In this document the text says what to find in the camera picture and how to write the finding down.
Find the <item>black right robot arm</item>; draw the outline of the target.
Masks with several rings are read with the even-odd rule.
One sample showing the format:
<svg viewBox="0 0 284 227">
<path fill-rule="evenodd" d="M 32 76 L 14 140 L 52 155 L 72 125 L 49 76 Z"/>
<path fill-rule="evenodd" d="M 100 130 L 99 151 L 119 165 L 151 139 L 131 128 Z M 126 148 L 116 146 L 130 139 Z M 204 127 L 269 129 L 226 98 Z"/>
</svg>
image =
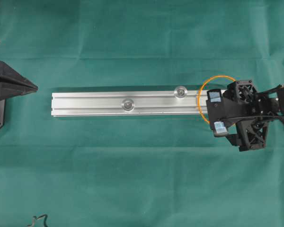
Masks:
<svg viewBox="0 0 284 227">
<path fill-rule="evenodd" d="M 240 151 L 262 149 L 269 123 L 284 124 L 284 85 L 258 92 L 251 80 L 238 80 L 225 91 L 207 91 L 206 107 L 215 137 L 225 137 Z"/>
</svg>

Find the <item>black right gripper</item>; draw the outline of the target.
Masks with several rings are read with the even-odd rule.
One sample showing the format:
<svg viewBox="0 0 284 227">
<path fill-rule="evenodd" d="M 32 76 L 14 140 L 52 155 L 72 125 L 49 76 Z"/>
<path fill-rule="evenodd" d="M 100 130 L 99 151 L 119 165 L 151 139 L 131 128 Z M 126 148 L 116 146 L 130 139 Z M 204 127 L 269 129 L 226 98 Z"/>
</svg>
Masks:
<svg viewBox="0 0 284 227">
<path fill-rule="evenodd" d="M 225 117 L 223 117 L 223 98 Z M 207 112 L 214 123 L 214 137 L 225 137 L 239 151 L 262 149 L 266 146 L 269 122 L 278 115 L 278 99 L 268 93 L 258 94 L 252 80 L 230 83 L 222 95 L 221 89 L 207 91 Z M 237 133 L 228 135 L 228 125 L 235 125 Z"/>
</svg>

